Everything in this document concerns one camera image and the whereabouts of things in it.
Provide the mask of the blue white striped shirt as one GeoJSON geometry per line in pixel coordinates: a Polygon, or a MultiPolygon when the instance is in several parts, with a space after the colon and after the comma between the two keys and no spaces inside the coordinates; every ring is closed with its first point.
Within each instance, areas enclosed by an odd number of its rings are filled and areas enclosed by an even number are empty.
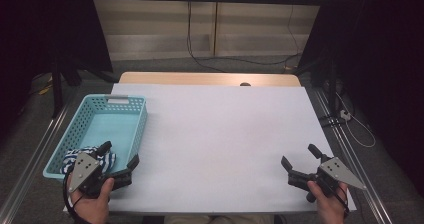
{"type": "MultiPolygon", "coordinates": [[[[63,158],[62,161],[62,167],[60,168],[61,174],[66,174],[71,166],[75,163],[76,158],[79,153],[84,152],[87,154],[93,154],[94,152],[97,152],[99,149],[98,146],[93,147],[84,147],[80,149],[69,149],[66,152],[66,155],[63,158]]],[[[112,169],[112,167],[115,164],[116,154],[110,151],[107,151],[103,156],[97,155],[96,159],[100,162],[102,172],[105,173],[112,169]]]]}

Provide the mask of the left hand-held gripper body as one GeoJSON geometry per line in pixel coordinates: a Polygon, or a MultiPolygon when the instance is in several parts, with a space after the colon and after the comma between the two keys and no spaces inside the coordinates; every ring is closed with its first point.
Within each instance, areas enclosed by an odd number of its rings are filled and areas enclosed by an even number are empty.
{"type": "Polygon", "coordinates": [[[73,167],[68,192],[74,193],[79,190],[90,198],[97,198],[103,184],[109,178],[114,179],[113,190],[129,186],[132,184],[132,170],[126,168],[114,173],[103,173],[97,159],[87,153],[80,153],[73,167]]]}

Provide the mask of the person's left hand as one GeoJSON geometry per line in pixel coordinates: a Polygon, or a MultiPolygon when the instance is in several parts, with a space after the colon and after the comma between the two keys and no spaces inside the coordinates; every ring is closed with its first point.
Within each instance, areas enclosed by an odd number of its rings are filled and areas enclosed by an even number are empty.
{"type": "Polygon", "coordinates": [[[109,196],[114,187],[114,179],[107,179],[101,188],[97,199],[84,197],[80,191],[70,193],[72,202],[71,212],[90,224],[106,224],[109,217],[109,196]]]}

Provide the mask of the person's right hand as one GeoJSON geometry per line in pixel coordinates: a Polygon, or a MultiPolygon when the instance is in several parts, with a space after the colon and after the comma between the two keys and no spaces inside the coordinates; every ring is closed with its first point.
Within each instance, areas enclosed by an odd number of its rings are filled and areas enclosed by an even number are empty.
{"type": "Polygon", "coordinates": [[[344,224],[344,205],[346,200],[347,185],[340,183],[337,195],[326,197],[321,188],[314,181],[308,181],[307,185],[317,201],[317,212],[321,224],[344,224]]]}

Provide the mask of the black curtain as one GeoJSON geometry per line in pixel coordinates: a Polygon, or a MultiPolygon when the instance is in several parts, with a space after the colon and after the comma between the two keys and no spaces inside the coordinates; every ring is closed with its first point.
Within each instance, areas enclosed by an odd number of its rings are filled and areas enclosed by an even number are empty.
{"type": "Polygon", "coordinates": [[[300,59],[317,84],[332,65],[424,197],[424,0],[326,0],[300,59]]]}
{"type": "Polygon", "coordinates": [[[0,0],[0,146],[29,99],[34,77],[76,59],[113,71],[93,0],[0,0]]]}

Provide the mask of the light blue plastic basket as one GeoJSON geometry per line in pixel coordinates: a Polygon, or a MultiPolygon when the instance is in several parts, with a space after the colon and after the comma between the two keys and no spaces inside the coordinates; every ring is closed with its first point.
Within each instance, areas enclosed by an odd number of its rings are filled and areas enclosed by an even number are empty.
{"type": "Polygon", "coordinates": [[[90,94],[84,97],[43,170],[45,178],[62,181],[60,169],[69,150],[112,144],[111,172],[124,170],[138,154],[147,121],[143,96],[90,94]]]}

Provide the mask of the aluminium floor rail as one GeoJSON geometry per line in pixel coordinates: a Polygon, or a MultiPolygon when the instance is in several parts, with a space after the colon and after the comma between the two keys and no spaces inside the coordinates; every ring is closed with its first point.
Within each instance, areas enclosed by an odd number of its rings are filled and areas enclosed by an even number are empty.
{"type": "Polygon", "coordinates": [[[0,207],[0,224],[11,224],[24,197],[26,196],[39,168],[41,161],[46,156],[47,149],[51,146],[58,129],[66,117],[68,108],[62,108],[50,120],[49,125],[32,156],[23,163],[24,169],[19,174],[17,182],[9,192],[4,204],[0,207]]]}
{"type": "Polygon", "coordinates": [[[360,163],[352,143],[349,141],[349,136],[351,136],[354,140],[357,140],[356,136],[352,134],[349,127],[349,123],[354,120],[354,117],[351,117],[349,121],[346,121],[340,118],[337,114],[331,114],[329,98],[325,96],[325,93],[323,91],[315,91],[315,95],[319,100],[325,119],[328,121],[328,124],[337,139],[337,143],[343,153],[344,160],[348,163],[350,170],[365,185],[365,190],[358,190],[358,193],[362,193],[364,196],[368,203],[368,207],[378,224],[393,224],[380,196],[371,183],[363,165],[360,163]]]}

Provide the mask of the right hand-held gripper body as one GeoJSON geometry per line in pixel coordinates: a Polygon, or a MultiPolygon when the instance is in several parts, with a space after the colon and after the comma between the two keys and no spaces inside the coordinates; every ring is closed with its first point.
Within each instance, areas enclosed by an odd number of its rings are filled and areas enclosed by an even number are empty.
{"type": "Polygon", "coordinates": [[[367,187],[360,179],[338,158],[333,157],[323,161],[315,173],[302,173],[288,164],[288,184],[308,192],[306,199],[313,203],[316,198],[310,191],[307,182],[315,181],[326,197],[336,194],[339,183],[366,190],[367,187]]]}

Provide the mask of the yellow floor item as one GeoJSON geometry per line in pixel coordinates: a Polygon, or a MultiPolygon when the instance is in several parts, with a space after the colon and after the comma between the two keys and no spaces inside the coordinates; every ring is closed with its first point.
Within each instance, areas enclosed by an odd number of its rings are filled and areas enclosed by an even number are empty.
{"type": "Polygon", "coordinates": [[[53,87],[53,78],[50,78],[45,85],[38,91],[39,95],[46,94],[53,87]]]}

